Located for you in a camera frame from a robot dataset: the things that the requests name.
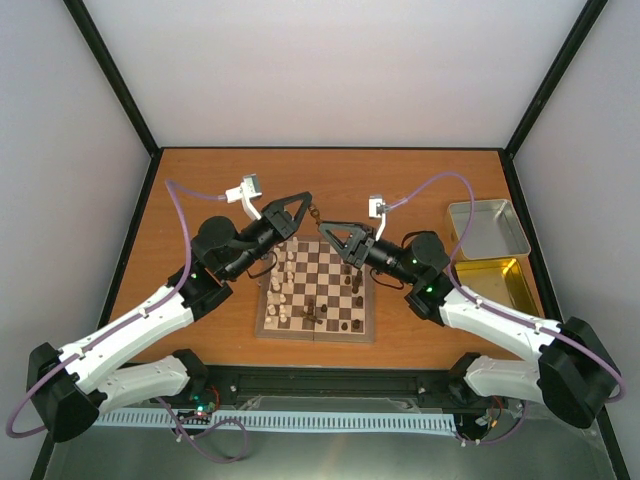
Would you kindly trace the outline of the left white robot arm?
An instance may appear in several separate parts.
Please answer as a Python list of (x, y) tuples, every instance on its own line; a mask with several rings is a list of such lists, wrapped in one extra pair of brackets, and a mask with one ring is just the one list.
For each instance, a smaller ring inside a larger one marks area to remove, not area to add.
[(56, 443), (74, 439), (99, 416), (152, 397), (201, 400), (207, 369), (189, 349), (155, 363), (125, 364), (165, 336), (208, 315), (232, 294), (231, 282), (299, 229), (311, 204), (304, 191), (276, 199), (237, 230), (225, 216), (205, 220), (188, 239), (186, 260), (151, 297), (92, 334), (29, 355), (26, 392)]

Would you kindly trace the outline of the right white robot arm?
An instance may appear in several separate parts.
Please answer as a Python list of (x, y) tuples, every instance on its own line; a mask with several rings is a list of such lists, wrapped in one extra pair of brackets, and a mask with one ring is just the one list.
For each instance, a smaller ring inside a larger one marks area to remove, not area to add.
[(462, 358), (461, 377), (450, 388), (460, 401), (500, 396), (539, 403), (565, 423), (586, 429), (613, 393), (622, 392), (620, 371), (589, 323), (529, 315), (457, 283), (435, 232), (412, 232), (396, 245), (362, 223), (324, 221), (318, 230), (344, 263), (367, 265), (410, 286), (405, 300), (418, 318), (516, 355), (508, 361)]

